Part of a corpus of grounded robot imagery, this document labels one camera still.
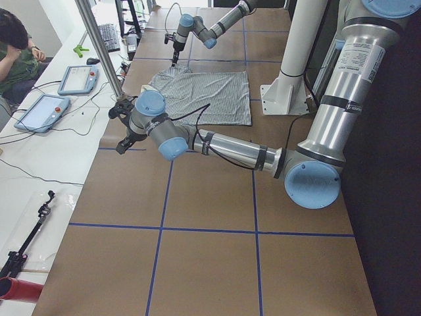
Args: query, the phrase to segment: person's hand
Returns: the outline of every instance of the person's hand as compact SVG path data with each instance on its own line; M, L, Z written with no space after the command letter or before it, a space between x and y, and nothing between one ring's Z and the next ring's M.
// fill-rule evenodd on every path
M12 45L7 46L7 54L6 57L10 58L12 61L17 60L19 58L21 50L18 48L13 47Z
M37 61L44 61L45 60L45 53L38 49L37 47L32 47L32 55L35 57Z

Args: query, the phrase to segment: black keyboard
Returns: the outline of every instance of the black keyboard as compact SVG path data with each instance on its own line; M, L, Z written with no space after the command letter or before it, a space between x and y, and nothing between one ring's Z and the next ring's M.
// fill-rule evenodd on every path
M119 51L120 39L118 38L116 26L114 24L101 24L98 25L98 29L107 51Z

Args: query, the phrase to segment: mouse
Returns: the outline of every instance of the mouse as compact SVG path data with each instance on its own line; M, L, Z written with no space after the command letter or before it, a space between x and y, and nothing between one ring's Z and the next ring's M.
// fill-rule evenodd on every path
M88 58L86 60L86 64L87 65L95 65L97 63L99 63L99 59L98 58Z

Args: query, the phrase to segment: white desk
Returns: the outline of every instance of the white desk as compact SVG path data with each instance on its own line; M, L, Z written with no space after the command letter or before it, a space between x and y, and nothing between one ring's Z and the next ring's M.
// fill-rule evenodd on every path
M67 39L41 78L37 81L36 86L46 82L61 80L67 66L84 65L88 57L97 57L89 36L87 36L82 46L90 50L84 51L82 58L79 58L73 52L73 48L79 43L83 32L84 28L82 26L80 29L73 31L72 35ZM114 69L118 69L121 62L125 61L122 56L127 58L125 46L121 44L121 47L121 51L110 54ZM67 110L67 113L83 105L101 89L103 83L107 82L101 63L97 64L97 66L99 67L99 77L95 89L87 96L71 97L72 104ZM57 95L58 87L58 84L54 84L44 86L41 89L44 93ZM27 109L40 96L40 93L39 90L32 91L22 102L20 109ZM79 136L71 130L50 130L46 134L35 134L25 140L11 144L3 143L21 139L28 134L0 138L0 148L4 151L0 158L24 169L34 176L40 176L49 180L83 184L97 152L99 140L108 123L108 110L115 103L115 96L109 84L105 85L99 95L94 98L94 102L96 102L99 108L92 102L88 102L77 111L65 115L53 127L55 129L72 128L81 134L85 134L89 130L95 113L99 110L91 131L86 136ZM14 114L14 117L19 118L22 114L23 112L17 112ZM11 118L0 133L0 137L21 132L13 127L14 123L15 120ZM45 230L36 236L32 245L27 250L29 254L31 248L39 247L43 242L54 240L55 243L60 243L67 222L71 216L69 206L63 205L61 201L69 197L76 202L82 186L44 182L34 179L22 171L0 161L0 249L5 246L9 236L14 233L15 225L17 222L20 222L20 218L26 210L37 216L37 210L48 199L47 192L49 190L54 191L57 198L55 199L56 201L53 200L51 202L52 211L50 217L47 218L44 224ZM53 225L54 231L52 236L42 234L43 232L47 232L48 226L52 228ZM3 266L6 260L7 252L0 253L0 266ZM47 279L47 273L22 272L18 278L43 284ZM3 301L0 305L0 316L31 315L34 307L35 304L32 303Z

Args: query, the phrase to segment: striped cloth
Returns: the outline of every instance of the striped cloth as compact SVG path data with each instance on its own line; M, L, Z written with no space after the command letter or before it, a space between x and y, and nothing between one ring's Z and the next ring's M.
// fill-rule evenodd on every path
M171 118L210 103L199 124L251 125L249 81L245 71L194 74L190 68L176 65L154 75L149 85L165 97L166 112ZM181 121L195 124L199 113Z

